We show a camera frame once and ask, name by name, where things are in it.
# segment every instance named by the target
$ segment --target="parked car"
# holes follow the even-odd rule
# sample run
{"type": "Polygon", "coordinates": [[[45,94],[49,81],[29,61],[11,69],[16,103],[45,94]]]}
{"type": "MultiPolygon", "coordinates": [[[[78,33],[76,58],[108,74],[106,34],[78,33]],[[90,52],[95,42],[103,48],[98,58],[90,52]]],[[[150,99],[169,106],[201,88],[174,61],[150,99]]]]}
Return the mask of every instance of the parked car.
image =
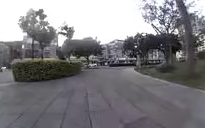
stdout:
{"type": "Polygon", "coordinates": [[[89,67],[90,68],[96,68],[96,67],[98,67],[98,65],[96,63],[91,63],[91,64],[89,64],[89,67]]]}

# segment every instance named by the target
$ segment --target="overcast sky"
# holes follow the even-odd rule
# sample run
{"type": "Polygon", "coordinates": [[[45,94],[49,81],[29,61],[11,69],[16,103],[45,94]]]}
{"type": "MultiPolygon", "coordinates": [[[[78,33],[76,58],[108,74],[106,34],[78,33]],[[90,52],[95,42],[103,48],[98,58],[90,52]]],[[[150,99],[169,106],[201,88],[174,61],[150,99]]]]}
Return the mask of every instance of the overcast sky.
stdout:
{"type": "MultiPolygon", "coordinates": [[[[144,22],[140,0],[0,0],[0,40],[22,40],[19,17],[30,9],[43,8],[52,26],[74,26],[75,39],[98,37],[102,43],[124,39],[137,32],[154,32],[144,22]]],[[[205,15],[205,0],[198,3],[205,15]]]]}

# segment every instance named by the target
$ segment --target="hedge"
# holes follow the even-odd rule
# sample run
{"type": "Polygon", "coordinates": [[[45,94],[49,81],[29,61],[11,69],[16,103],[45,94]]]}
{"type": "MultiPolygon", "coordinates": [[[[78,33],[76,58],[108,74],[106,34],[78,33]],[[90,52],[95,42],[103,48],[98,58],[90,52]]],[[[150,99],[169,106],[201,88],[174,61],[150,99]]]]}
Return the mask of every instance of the hedge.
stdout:
{"type": "Polygon", "coordinates": [[[81,63],[62,60],[28,60],[12,65],[14,80],[31,82],[73,76],[81,72],[81,63]]]}
{"type": "Polygon", "coordinates": [[[119,67],[119,66],[136,66],[136,64],[135,63],[129,63],[129,64],[114,63],[114,64],[109,64],[109,67],[119,67]]]}

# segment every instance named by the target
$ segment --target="tree trunk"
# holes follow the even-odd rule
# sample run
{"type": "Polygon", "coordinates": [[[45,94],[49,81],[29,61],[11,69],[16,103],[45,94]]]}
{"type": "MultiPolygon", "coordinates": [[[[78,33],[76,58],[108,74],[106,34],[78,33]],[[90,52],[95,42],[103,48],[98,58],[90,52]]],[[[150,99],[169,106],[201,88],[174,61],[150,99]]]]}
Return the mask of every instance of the tree trunk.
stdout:
{"type": "Polygon", "coordinates": [[[141,68],[141,60],[140,60],[140,55],[137,54],[137,63],[136,63],[137,68],[141,68]]]}
{"type": "Polygon", "coordinates": [[[44,59],[44,47],[41,46],[41,59],[44,59]]]}
{"type": "Polygon", "coordinates": [[[32,50],[31,57],[32,59],[34,59],[34,39],[33,38],[32,38],[31,50],[32,50]]]}
{"type": "Polygon", "coordinates": [[[182,16],[184,29],[185,29],[185,43],[186,43],[186,56],[187,56],[187,64],[188,64],[188,73],[194,73],[195,69],[195,58],[194,58],[194,44],[193,44],[193,36],[192,36],[192,26],[190,22],[190,17],[187,11],[187,8],[183,2],[183,0],[176,0],[177,6],[182,16]]]}
{"type": "Polygon", "coordinates": [[[87,68],[89,67],[89,64],[90,64],[90,60],[89,60],[89,56],[86,56],[86,62],[87,62],[87,68]]]}

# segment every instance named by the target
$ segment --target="asphalt road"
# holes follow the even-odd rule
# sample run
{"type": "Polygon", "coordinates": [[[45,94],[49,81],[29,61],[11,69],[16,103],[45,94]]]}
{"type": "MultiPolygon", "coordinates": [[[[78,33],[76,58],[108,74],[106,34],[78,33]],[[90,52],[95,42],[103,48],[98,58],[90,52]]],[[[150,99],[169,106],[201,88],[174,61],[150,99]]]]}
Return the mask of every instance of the asphalt road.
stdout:
{"type": "Polygon", "coordinates": [[[205,92],[132,68],[88,69],[0,86],[0,128],[205,128],[205,92]]]}

